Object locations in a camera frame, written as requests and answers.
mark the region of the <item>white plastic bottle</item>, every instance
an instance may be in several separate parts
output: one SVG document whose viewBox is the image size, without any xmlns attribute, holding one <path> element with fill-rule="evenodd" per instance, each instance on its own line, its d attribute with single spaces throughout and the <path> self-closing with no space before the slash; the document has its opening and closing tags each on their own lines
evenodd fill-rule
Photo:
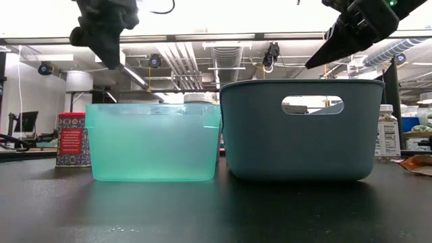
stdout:
<svg viewBox="0 0 432 243">
<path fill-rule="evenodd" d="M 392 115 L 392 105 L 381 105 L 377 141 L 375 143 L 375 157 L 378 161 L 391 161 L 400 158 L 398 120 Z"/>
</svg>

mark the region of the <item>bottle label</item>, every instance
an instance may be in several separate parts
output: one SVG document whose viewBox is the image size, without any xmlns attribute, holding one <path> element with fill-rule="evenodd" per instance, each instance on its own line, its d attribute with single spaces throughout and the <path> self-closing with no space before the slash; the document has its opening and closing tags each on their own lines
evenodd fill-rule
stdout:
<svg viewBox="0 0 432 243">
<path fill-rule="evenodd" d="M 375 156 L 400 156 L 399 129 L 397 122 L 378 123 Z"/>
</svg>

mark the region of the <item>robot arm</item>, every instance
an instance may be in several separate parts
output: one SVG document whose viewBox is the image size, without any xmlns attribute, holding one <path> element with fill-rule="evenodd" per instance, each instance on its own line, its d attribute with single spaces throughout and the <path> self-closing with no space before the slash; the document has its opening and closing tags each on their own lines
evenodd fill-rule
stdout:
<svg viewBox="0 0 432 243">
<path fill-rule="evenodd" d="M 70 42 L 76 47 L 90 47 L 110 70 L 119 65 L 120 34 L 138 23 L 136 0 L 72 0 L 78 4 L 81 17 Z M 325 44 L 307 61 L 306 68 L 337 61 L 368 49 L 397 30 L 403 20 L 426 0 L 322 0 L 340 12 L 336 23 L 327 31 Z"/>
</svg>

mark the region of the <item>gray plastic basket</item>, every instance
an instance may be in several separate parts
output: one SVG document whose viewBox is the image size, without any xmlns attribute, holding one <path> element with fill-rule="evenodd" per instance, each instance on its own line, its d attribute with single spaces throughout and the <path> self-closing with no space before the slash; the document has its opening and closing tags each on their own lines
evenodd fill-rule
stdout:
<svg viewBox="0 0 432 243">
<path fill-rule="evenodd" d="M 233 174 L 249 180 L 367 177 L 373 168 L 383 86 L 375 80 L 254 80 L 225 85 L 223 140 Z M 338 96 L 343 104 L 292 115 L 281 107 L 292 95 Z"/>
</svg>

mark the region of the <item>black table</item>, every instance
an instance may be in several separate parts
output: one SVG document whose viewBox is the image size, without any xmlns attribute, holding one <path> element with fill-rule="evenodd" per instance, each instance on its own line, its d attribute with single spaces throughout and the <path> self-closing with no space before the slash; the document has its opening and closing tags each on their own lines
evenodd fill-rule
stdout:
<svg viewBox="0 0 432 243">
<path fill-rule="evenodd" d="M 96 182 L 54 160 L 0 164 L 1 242 L 432 242 L 432 178 L 376 164 L 349 184 Z"/>
</svg>

